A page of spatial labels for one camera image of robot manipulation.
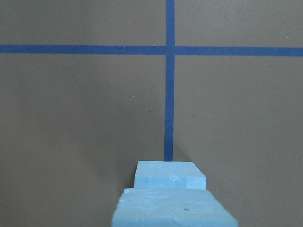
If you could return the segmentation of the light blue foam block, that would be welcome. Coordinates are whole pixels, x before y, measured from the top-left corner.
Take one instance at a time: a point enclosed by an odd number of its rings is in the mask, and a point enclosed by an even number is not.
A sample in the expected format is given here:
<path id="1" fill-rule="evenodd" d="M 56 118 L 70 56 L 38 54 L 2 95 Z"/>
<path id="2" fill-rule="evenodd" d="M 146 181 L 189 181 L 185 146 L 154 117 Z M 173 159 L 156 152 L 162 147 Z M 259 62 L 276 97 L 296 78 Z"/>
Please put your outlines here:
<path id="1" fill-rule="evenodd" d="M 208 190 L 125 189 L 113 227 L 236 227 L 237 220 Z"/>
<path id="2" fill-rule="evenodd" d="M 193 162 L 138 161 L 135 188 L 206 189 L 206 176 Z"/>

